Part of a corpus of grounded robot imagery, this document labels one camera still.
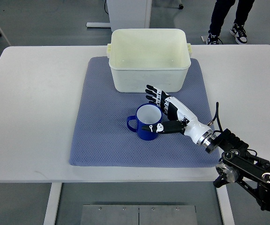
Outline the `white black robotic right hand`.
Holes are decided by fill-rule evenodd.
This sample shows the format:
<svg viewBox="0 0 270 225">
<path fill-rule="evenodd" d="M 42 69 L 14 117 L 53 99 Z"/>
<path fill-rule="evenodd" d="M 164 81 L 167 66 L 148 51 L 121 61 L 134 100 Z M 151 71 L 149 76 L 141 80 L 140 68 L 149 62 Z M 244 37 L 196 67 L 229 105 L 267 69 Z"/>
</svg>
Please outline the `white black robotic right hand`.
<svg viewBox="0 0 270 225">
<path fill-rule="evenodd" d="M 197 116 L 177 98 L 151 85 L 146 86 L 146 93 L 149 102 L 157 105 L 167 116 L 168 121 L 145 125 L 142 130 L 157 134 L 180 133 L 189 136 L 194 144 L 204 147 L 209 147 L 216 138 L 213 130 L 201 123 Z"/>
</svg>

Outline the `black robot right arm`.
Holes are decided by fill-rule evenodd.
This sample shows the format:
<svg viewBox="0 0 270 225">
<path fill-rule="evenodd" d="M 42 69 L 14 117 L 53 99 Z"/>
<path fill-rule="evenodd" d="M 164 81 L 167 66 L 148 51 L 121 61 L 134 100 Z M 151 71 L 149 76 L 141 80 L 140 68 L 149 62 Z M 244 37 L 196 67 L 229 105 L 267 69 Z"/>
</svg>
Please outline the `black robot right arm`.
<svg viewBox="0 0 270 225">
<path fill-rule="evenodd" d="M 213 131 L 202 144 L 208 153 L 216 148 L 223 151 L 216 165 L 219 176 L 214 186 L 237 183 L 256 199 L 261 210 L 270 212 L 270 161 L 251 154 L 249 145 L 229 129 Z"/>
</svg>

